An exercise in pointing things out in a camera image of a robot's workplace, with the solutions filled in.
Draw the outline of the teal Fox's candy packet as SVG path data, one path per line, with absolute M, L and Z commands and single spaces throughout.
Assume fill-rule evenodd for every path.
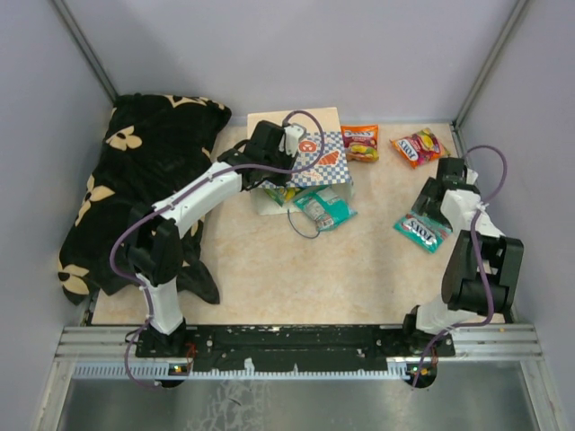
M 429 253 L 435 253 L 452 233 L 448 226 L 413 211 L 398 219 L 394 229 Z

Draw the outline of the green snack packet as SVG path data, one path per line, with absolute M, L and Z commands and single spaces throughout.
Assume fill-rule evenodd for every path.
M 290 202 L 295 196 L 303 191 L 298 187 L 278 187 L 274 189 L 265 189 L 265 193 L 280 207 Z

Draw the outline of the orange Fox's candy packet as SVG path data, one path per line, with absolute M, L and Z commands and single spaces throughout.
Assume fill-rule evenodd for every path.
M 392 139 L 390 144 L 413 169 L 451 155 L 430 128 Z

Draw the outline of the blue checkered paper bag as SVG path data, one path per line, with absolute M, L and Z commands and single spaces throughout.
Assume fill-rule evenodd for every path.
M 345 154 L 340 117 L 336 108 L 309 109 L 303 113 L 288 110 L 253 113 L 248 116 L 248 132 L 252 133 L 262 120 L 281 126 L 298 124 L 306 129 L 306 135 L 299 144 L 294 172 L 288 183 L 285 186 L 276 186 L 264 181 L 257 189 L 251 191 L 252 205 L 258 215 L 286 215 L 288 219 L 291 219 L 294 213 L 301 212 L 293 204 L 295 198 L 280 207 L 264 191 L 278 187 L 298 187 L 305 192 L 320 186 L 330 186 L 349 203 L 353 196 L 353 179 Z

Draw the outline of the orange striped snack packet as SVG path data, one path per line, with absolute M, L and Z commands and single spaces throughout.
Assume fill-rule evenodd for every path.
M 341 126 L 348 161 L 372 163 L 379 160 L 378 125 Z

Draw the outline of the black floral plush blanket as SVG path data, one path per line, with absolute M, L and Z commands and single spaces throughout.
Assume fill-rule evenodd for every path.
M 98 163 L 58 254 L 57 277 L 70 303 L 129 286 L 111 269 L 109 256 L 131 224 L 131 209 L 150 207 L 204 173 L 231 116 L 225 104 L 201 96 L 134 93 L 116 99 Z

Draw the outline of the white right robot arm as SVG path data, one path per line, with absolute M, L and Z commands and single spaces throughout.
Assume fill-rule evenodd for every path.
M 524 244 L 492 222 L 476 178 L 463 159 L 441 159 L 411 211 L 394 226 L 428 252 L 437 251 L 449 236 L 456 240 L 439 294 L 403 320 L 402 347 L 412 355 L 425 353 L 441 332 L 474 318 L 489 323 L 513 305 Z

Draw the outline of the aluminium frame rail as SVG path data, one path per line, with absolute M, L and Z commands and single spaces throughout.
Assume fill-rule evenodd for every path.
M 399 325 L 197 325 L 165 342 L 130 327 L 66 327 L 57 358 L 120 358 L 133 352 L 144 358 L 223 355 L 231 352 L 347 350 L 361 356 L 416 357 L 432 336 L 408 333 Z M 452 330 L 433 343 L 440 357 L 470 360 L 539 359 L 543 355 L 535 328 L 529 324 L 491 324 Z

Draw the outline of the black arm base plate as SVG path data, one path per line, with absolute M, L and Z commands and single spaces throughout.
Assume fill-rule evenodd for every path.
M 250 358 L 262 371 L 385 370 L 393 357 L 418 358 L 432 336 L 402 325 L 197 325 L 170 336 L 144 330 L 136 356 L 189 359 L 201 371 L 232 370 Z

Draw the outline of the right aluminium corner post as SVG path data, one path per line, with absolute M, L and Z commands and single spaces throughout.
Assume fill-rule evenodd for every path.
M 455 119 L 452 121 L 452 127 L 455 132 L 459 132 L 465 122 L 467 121 L 473 106 L 479 99 L 482 90 L 487 85 L 494 72 L 500 58 L 502 57 L 504 50 L 510 43 L 514 33 L 517 31 L 520 23 L 523 21 L 529 6 L 532 4 L 529 0 L 517 0 L 513 4 L 513 8 L 509 14 L 509 17 L 503 24 L 498 37 L 495 39 L 489 54 L 485 58 L 482 66 L 479 70 L 478 75 L 473 81 L 473 85 L 467 93 L 464 102 L 457 112 Z

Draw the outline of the aluminium corner post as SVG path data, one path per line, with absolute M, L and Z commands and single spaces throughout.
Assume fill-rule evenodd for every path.
M 117 99 L 125 95 L 126 92 L 117 86 L 111 71 L 104 65 L 102 57 L 76 18 L 68 1 L 50 0 L 49 4 L 110 104 L 107 116 L 104 118 L 105 122 L 102 124 L 102 131 L 106 132 L 113 117 L 112 108 Z
M 513 8 L 509 14 L 509 17 L 503 24 L 498 37 L 495 39 L 489 54 L 485 58 L 482 66 L 479 70 L 478 75 L 473 81 L 473 85 L 467 93 L 464 102 L 457 112 L 455 119 L 452 121 L 452 127 L 455 132 L 459 132 L 465 122 L 467 121 L 473 106 L 479 99 L 482 90 L 487 85 L 494 72 L 500 58 L 502 57 L 504 50 L 510 43 L 514 33 L 517 31 L 520 23 L 523 21 L 529 6 L 532 4 L 529 0 L 517 0 L 513 4 Z

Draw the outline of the left aluminium corner post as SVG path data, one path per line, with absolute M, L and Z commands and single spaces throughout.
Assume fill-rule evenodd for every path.
M 68 1 L 50 0 L 49 4 L 110 104 L 107 116 L 104 118 L 105 122 L 102 124 L 102 131 L 106 132 L 113 117 L 112 108 L 117 99 L 125 95 L 126 92 L 117 86 L 111 71 L 104 65 L 102 57 L 76 18 Z

